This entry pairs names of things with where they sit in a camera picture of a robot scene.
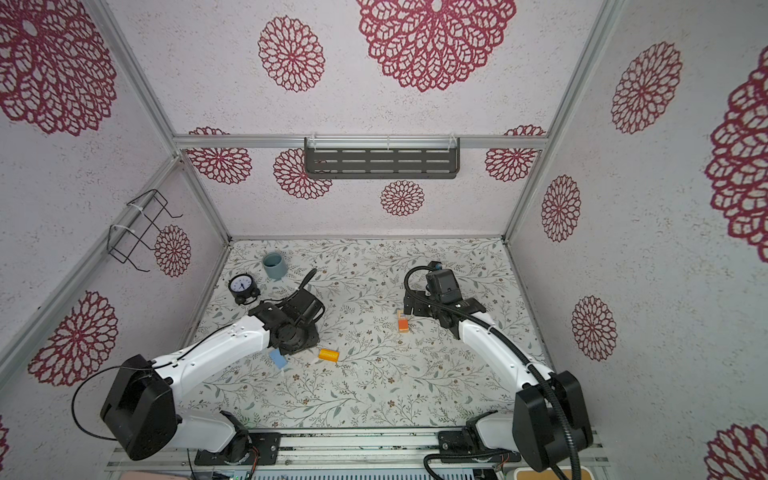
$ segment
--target red doily pattern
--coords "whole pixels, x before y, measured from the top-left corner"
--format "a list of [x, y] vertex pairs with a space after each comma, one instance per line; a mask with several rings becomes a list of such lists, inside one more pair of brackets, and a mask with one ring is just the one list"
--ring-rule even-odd
[[45, 133], [98, 130], [117, 98], [109, 50], [77, 0], [3, 0], [0, 103]]
[[259, 39], [259, 57], [270, 78], [290, 91], [314, 87], [326, 69], [317, 37], [295, 18], [275, 17], [266, 24]]
[[760, 425], [731, 425], [707, 442], [707, 480], [765, 480], [768, 478], [768, 432]]
[[561, 175], [555, 178], [541, 202], [541, 224], [553, 242], [568, 238], [576, 228], [581, 214], [581, 197], [573, 178]]
[[445, 90], [488, 62], [513, 0], [357, 0], [368, 55], [403, 87]]
[[27, 370], [40, 383], [73, 386], [98, 371], [118, 336], [118, 318], [99, 292], [85, 292]]
[[611, 113], [625, 134], [642, 131], [667, 110], [680, 83], [680, 52], [664, 41], [639, 54], [616, 85]]
[[424, 190], [413, 182], [398, 180], [384, 187], [382, 207], [392, 215], [404, 217], [415, 213], [424, 204]]
[[163, 273], [180, 276], [190, 266], [191, 257], [190, 239], [184, 230], [176, 225], [167, 225], [160, 230], [154, 242], [154, 259]]
[[304, 150], [300, 148], [280, 152], [273, 168], [280, 188], [296, 198], [309, 200], [322, 197], [333, 185], [331, 180], [314, 180], [307, 177], [304, 171]]
[[768, 47], [749, 80], [731, 92], [728, 112], [710, 139], [710, 205], [728, 219], [730, 236], [757, 247], [768, 262]]
[[2, 424], [2, 415], [0, 415], [0, 472], [2, 472], [2, 461], [5, 454], [8, 453], [8, 441], [5, 439], [8, 429]]
[[[520, 125], [507, 130], [504, 135], [545, 135], [541, 127]], [[536, 160], [538, 152], [533, 148], [492, 148], [485, 154], [485, 169], [497, 180], [510, 182], [525, 178]]]
[[[218, 128], [200, 127], [190, 135], [229, 135]], [[187, 156], [197, 171], [220, 184], [238, 184], [250, 175], [250, 157], [245, 148], [190, 148]]]
[[598, 362], [611, 356], [616, 348], [614, 314], [599, 298], [586, 296], [579, 300], [571, 318], [571, 331], [578, 348]]

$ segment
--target black alarm clock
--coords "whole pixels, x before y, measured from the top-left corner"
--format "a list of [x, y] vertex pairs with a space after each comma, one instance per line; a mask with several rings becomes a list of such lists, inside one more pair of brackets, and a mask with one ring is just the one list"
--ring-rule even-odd
[[256, 286], [256, 280], [247, 273], [241, 273], [230, 280], [229, 288], [230, 293], [235, 297], [235, 303], [237, 305], [248, 305], [249, 303], [253, 303], [256, 301], [256, 298], [261, 295], [261, 290]]

